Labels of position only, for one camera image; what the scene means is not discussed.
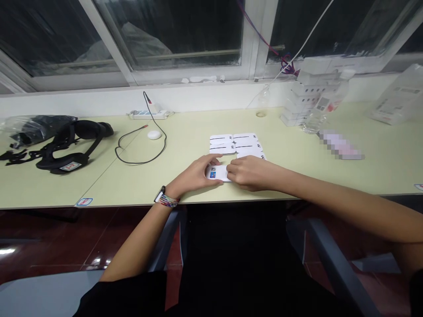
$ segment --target person's right hand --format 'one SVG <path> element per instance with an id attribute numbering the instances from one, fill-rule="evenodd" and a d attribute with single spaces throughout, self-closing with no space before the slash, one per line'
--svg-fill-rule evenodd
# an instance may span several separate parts
<path id="1" fill-rule="evenodd" d="M 279 191 L 286 169 L 256 156 L 245 156 L 226 167 L 228 178 L 250 192 Z"/>

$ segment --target bottle cap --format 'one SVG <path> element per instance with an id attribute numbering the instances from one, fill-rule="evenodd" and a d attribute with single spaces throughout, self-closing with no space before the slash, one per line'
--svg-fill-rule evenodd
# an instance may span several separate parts
<path id="1" fill-rule="evenodd" d="M 355 74 L 356 74 L 355 70 L 345 69 L 345 70 L 342 71 L 339 78 L 341 78 L 341 79 L 351 79 Z"/>

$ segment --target white card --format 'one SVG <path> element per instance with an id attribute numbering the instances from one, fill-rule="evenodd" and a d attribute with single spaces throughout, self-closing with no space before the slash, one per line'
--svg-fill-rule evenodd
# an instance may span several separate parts
<path id="1" fill-rule="evenodd" d="M 234 136 L 232 134 L 219 134 L 210 137 L 210 144 L 231 143 L 233 141 Z"/>
<path id="2" fill-rule="evenodd" d="M 236 150 L 234 143 L 210 145 L 210 154 L 234 154 L 235 152 Z"/>
<path id="3" fill-rule="evenodd" d="M 253 142 L 253 143 L 236 143 L 235 150 L 238 153 L 244 152 L 262 152 L 263 148 L 261 147 L 260 142 Z"/>
<path id="4" fill-rule="evenodd" d="M 226 165 L 210 165 L 206 171 L 208 179 L 220 179 L 224 182 L 229 182 L 231 180 L 228 179 L 227 175 Z"/>
<path id="5" fill-rule="evenodd" d="M 267 161 L 266 155 L 264 155 L 263 152 L 256 152 L 256 151 L 246 151 L 246 152 L 238 153 L 237 159 L 240 159 L 241 157 L 248 156 L 248 155 L 256 156 L 260 159 Z"/>
<path id="6" fill-rule="evenodd" d="M 234 142 L 235 143 L 240 143 L 243 142 L 245 140 L 251 139 L 253 141 L 258 141 L 259 138 L 257 137 L 257 135 L 255 133 L 239 133 L 239 134 L 234 134 Z"/>

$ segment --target hand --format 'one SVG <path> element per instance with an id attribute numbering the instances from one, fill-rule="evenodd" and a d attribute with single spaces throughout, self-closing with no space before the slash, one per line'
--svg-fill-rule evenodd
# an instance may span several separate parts
<path id="1" fill-rule="evenodd" d="M 223 181 L 209 180 L 205 175 L 205 170 L 209 163 L 220 165 L 217 159 L 219 157 L 222 157 L 222 154 L 208 154 L 196 159 L 186 170 L 180 173 L 168 186 L 166 186 L 166 195 L 171 198 L 179 199 L 185 193 L 223 184 Z"/>
<path id="2" fill-rule="evenodd" d="M 250 192 L 280 191 L 284 174 L 289 172 L 279 165 L 252 155 L 232 160 L 226 169 L 231 181 Z"/>

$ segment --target black cable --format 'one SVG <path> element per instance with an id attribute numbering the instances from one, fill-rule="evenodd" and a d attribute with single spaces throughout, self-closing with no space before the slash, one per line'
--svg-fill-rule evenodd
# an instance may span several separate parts
<path id="1" fill-rule="evenodd" d="M 120 141 L 121 141 L 124 137 L 126 137 L 127 135 L 130 135 L 131 133 L 134 133 L 134 132 L 136 132 L 136 131 L 138 131 L 138 130 L 141 130 L 141 129 L 143 129 L 143 128 L 147 127 L 147 125 L 144 125 L 144 126 L 142 126 L 142 127 L 138 128 L 138 129 L 134 130 L 134 131 L 131 131 L 131 132 L 129 132 L 129 133 L 127 133 L 127 134 L 125 134 L 125 135 L 121 136 L 121 137 L 119 138 L 119 141 L 118 141 L 118 146 L 117 146 L 117 147 L 115 147 L 115 154 L 116 154 L 116 157 L 117 157 L 119 160 L 121 160 L 122 162 L 127 163 L 127 164 L 136 164 L 136 165 L 139 165 L 139 164 L 146 164 L 146 163 L 150 163 L 151 161 L 154 161 L 156 158 L 158 158 L 158 157 L 160 156 L 160 154 L 162 154 L 162 153 L 163 153 L 163 151 L 166 149 L 166 140 L 167 140 L 167 135 L 166 135 L 166 133 L 162 130 L 162 128 L 160 128 L 160 127 L 159 127 L 159 125 L 157 124 L 157 122 L 154 120 L 154 117 L 153 117 L 153 115 L 152 115 L 152 113 L 151 113 L 151 111 L 150 111 L 150 107 L 148 106 L 148 102 L 150 101 L 150 99 L 148 98 L 148 96 L 147 96 L 147 94 L 146 94 L 145 92 L 143 92 L 143 95 L 144 95 L 144 100 L 145 100 L 145 103 L 147 104 L 147 109 L 148 109 L 148 111 L 150 112 L 151 119 L 153 119 L 153 121 L 154 121 L 155 125 L 156 125 L 156 126 L 160 129 L 160 131 L 162 131 L 162 132 L 163 132 L 163 134 L 164 134 L 164 145 L 163 145 L 163 149 L 160 151 L 160 153 L 159 153 L 159 154 L 157 154 L 154 158 L 152 158 L 152 159 L 151 159 L 151 160 L 149 160 L 149 161 L 146 161 L 146 162 L 127 162 L 127 161 L 122 160 L 122 159 L 119 157 L 119 155 L 118 155 L 118 151 L 117 151 L 117 150 L 118 150 L 118 148 L 121 148 L 121 149 L 125 150 L 123 147 L 121 147 L 121 146 L 120 146 Z"/>

